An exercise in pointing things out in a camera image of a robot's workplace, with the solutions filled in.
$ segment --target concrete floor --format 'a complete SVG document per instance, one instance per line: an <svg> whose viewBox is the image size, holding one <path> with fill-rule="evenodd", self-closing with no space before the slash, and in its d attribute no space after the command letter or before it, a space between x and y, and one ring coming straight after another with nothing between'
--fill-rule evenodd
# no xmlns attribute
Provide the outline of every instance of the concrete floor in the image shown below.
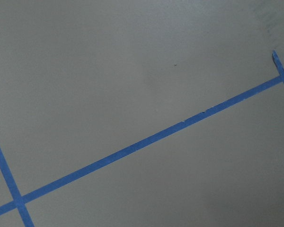
<svg viewBox="0 0 284 227"><path fill-rule="evenodd" d="M0 0L21 194L278 76L272 50L284 65L284 1ZM284 227L284 85L26 205L36 227Z"/></svg>

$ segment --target gray floor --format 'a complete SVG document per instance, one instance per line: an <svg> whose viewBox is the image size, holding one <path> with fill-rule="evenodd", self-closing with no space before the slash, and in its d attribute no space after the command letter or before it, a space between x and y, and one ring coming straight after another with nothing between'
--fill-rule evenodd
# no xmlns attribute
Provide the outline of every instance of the gray floor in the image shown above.
<svg viewBox="0 0 284 227"><path fill-rule="evenodd" d="M0 146L21 194L276 77L273 49L284 65L284 1L0 0ZM284 227L284 86L27 208L36 227Z"/></svg>

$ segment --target blue painter's tape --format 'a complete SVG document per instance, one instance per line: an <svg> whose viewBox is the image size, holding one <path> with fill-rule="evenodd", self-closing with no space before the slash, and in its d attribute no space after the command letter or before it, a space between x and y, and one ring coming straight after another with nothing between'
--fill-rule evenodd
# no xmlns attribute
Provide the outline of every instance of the blue painter's tape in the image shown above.
<svg viewBox="0 0 284 227"><path fill-rule="evenodd" d="M77 179L79 179L79 178L81 178L81 177L83 177L83 176L85 176L89 173L92 173L92 172L94 172L94 171L96 171L96 170L98 170L98 169L100 169L100 168L102 168L106 165L109 165L110 163L115 162L115 161L135 152L135 151L138 151L138 150L142 149L143 147L146 147L146 146L148 146L148 145L150 145L150 144L152 144L156 141L159 141L160 139L162 139L164 137L167 137L167 136L169 136L169 135L171 135L171 134L173 134L173 133L175 133L175 132L177 132L181 129L184 129L184 128L186 128L186 127L188 127L188 126L190 126L194 123L197 123L197 122L199 122L199 121L201 121L201 120L203 120L203 119L205 119L205 118L207 118L207 117L209 117L213 114L216 114L216 113L218 113L218 112L220 112L220 111L222 111L222 110L224 110L224 109L226 109L226 108L228 108L232 105L235 105L235 104L237 104L237 103L239 103L239 102L241 102L241 101L243 101L247 98L250 98L250 97L252 97L252 96L254 96L254 95L256 95L256 94L258 94L262 91L265 91L265 90L267 90L267 89L269 89L269 88L271 88L271 87L273 87L273 86L275 86L275 85L277 85L281 82L283 82L283 79L281 78L281 76L273 78L273 79L271 79L271 80L269 80L269 81L267 81L267 82L265 82L265 83L263 83L263 84L261 84L257 87L254 87L254 88L252 88L252 89L250 89L246 92L243 92L243 93L221 103L221 104L218 104L218 105L206 110L205 112L201 112L201 113L199 113L199 114L197 114L197 115L195 115L191 118L186 119L185 121L179 122L179 123L167 128L163 131L160 131L160 132L158 132L158 133L156 133L156 134L154 134L154 135L152 135L152 136L150 136L146 139L143 139L143 140L141 140L141 141L139 141L139 142L137 142L133 145L130 145L130 146L128 146L128 147L126 147L126 148L124 148L124 149L122 149L122 150L120 150L120 151L118 151L118 152L116 152L116 153L114 153L110 156L107 156L107 157L105 157L105 158L103 158L103 159L101 159L101 160L99 160L99 161L97 161L93 164L90 164L90 165L88 165L88 166L86 166L86 167L84 167L80 170L77 170L77 171L75 171L75 172L73 172L73 173L71 173L71 174L69 174L65 177L62 177L62 178L60 178L60 179L58 179L58 180L56 180L52 183L49 183L49 184L47 184L47 185L45 185L45 186L43 186L43 187L41 187L37 190L34 190L34 191L32 191L32 192L30 192L30 193L28 193L28 194L26 194L22 197L23 202L27 203L27 202L30 202L32 200L35 200L35 199L37 199L37 198L39 198L39 197L41 197L41 196L43 196L43 195L45 195L49 192L52 192L52 191L66 185L68 183L71 183L71 182L73 182L73 181L75 181L75 180L77 180ZM6 212L8 212L8 211L10 211L14 208L16 208L16 205L14 204L14 202L9 202L5 205L2 205L0 207L0 215L2 215L2 214L6 213Z"/></svg>
<svg viewBox="0 0 284 227"><path fill-rule="evenodd" d="M17 208L14 201L6 203L0 206L0 215L5 214L13 209Z"/></svg>
<svg viewBox="0 0 284 227"><path fill-rule="evenodd" d="M284 68L283 68L283 65L282 65L278 55L276 54L276 51L273 51L273 59L274 59L274 63L276 65L276 68L278 69L278 72L280 73L280 76L281 76L282 81L284 83Z"/></svg>
<svg viewBox="0 0 284 227"><path fill-rule="evenodd" d="M22 221L26 227L34 227L33 221L27 211L27 208L23 202L22 196L19 192L19 189L16 185L13 175L9 169L9 166L5 160L5 157L0 148L0 170L3 174L3 177L6 181L6 184L9 188L9 191L14 199L14 203L20 213Z"/></svg>

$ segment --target gray painted surface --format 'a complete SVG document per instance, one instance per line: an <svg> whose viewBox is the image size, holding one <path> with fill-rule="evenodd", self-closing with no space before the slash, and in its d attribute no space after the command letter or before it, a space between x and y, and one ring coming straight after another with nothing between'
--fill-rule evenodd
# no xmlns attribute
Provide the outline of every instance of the gray painted surface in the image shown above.
<svg viewBox="0 0 284 227"><path fill-rule="evenodd" d="M277 76L273 49L284 64L284 1L0 0L0 146L20 192ZM36 227L284 227L284 87L27 208Z"/></svg>

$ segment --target blue tape line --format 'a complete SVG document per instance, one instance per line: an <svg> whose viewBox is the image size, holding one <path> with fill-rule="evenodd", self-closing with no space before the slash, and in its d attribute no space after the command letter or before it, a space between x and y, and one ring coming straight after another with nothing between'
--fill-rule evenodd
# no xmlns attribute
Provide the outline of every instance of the blue tape line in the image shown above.
<svg viewBox="0 0 284 227"><path fill-rule="evenodd" d="M220 111L222 111L222 110L224 110L224 109L226 109L226 108L228 108L232 105L235 105L235 104L237 104L237 103L239 103L239 102L241 102L241 101L243 101L247 98L250 98L250 97L252 97L252 96L254 96L254 95L256 95L256 94L258 94L262 91L265 91L265 90L281 83L282 81L283 80L282 80L281 76L273 78L273 79L271 79L271 80L269 80L269 81L267 81L267 82L265 82L265 83L263 83L259 86L256 86L256 87L254 87L254 88L252 88L252 89L250 89L246 92L243 92L243 93L241 93L241 94L239 94L239 95L237 95L237 96L235 96L235 97L233 97L233 98L231 98L231 99L229 99L229 100L227 100L227 101L225 101L221 104L218 104L218 105L208 109L205 112L199 113L199 114L197 114L197 115L195 115L191 118L188 118L187 120L185 120L183 122L175 124L175 125L167 128L167 129L165 129L161 132L154 134L153 136L150 136L146 139L143 139L143 140L141 140L141 141L139 141L139 142L137 142L133 145L130 145L129 147L124 148L124 149L122 149L122 150L120 150L120 151L118 151L118 152L116 152L116 153L114 153L110 156L107 156L107 157L105 157L105 158L103 158L103 159L101 159L101 160L99 160L99 161L97 161L93 164L90 164L90 165L88 165L88 166L86 166L86 167L84 167L80 170L77 170L77 171L75 171L75 172L73 172L73 173L71 173L71 174L69 174L65 177L62 177L62 178L60 178L60 179L58 179L58 180L56 180L52 183L49 183L49 184L47 184L47 185L45 185L45 186L43 186L43 187L41 187L37 190L34 190L34 191L24 195L22 197L23 201L24 201L24 203L27 203L27 202L30 202L32 200L35 200L35 199L37 199L37 198L39 198L39 197L41 197L41 196L43 196L43 195L45 195L49 192L52 192L52 191L66 185L68 183L71 183L71 182L73 182L73 181L75 181L75 180L77 180L77 179L79 179L79 178L81 178L81 177L83 177L83 176L85 176L89 173L92 173L92 172L94 172L94 171L96 171L96 170L98 170L98 169L120 159L120 158L123 158L123 157L143 148L143 147L146 147L147 145L150 145L150 144L152 144L156 141L159 141L160 139L167 137L168 135L171 135L171 134L173 134L173 133L175 133L175 132L177 132L177 131L179 131L183 128L186 128L186 127L188 127L188 126L190 126L194 123L197 123L200 120L203 120L203 119L205 119L205 118L207 118L207 117L209 117L213 114L216 114L216 113L218 113L218 112L220 112ZM16 208L16 205L13 202L9 202L5 205L2 205L0 207L0 215L4 214L6 212L9 212L10 210L12 210L14 208Z"/></svg>
<svg viewBox="0 0 284 227"><path fill-rule="evenodd" d="M23 202L23 198L19 192L19 189L16 185L13 175L9 169L9 166L5 160L5 157L0 148L0 170L3 174L5 182L9 188L10 194L14 199L14 203L18 208L19 214L22 218L22 221L26 227L34 227L33 221L27 211L27 208Z"/></svg>
<svg viewBox="0 0 284 227"><path fill-rule="evenodd" d="M283 65L282 65L276 51L273 51L273 59L274 59L274 63L276 65L276 68L278 69L278 72L280 73L280 76L281 76L283 83L284 83L284 68L283 68Z"/></svg>

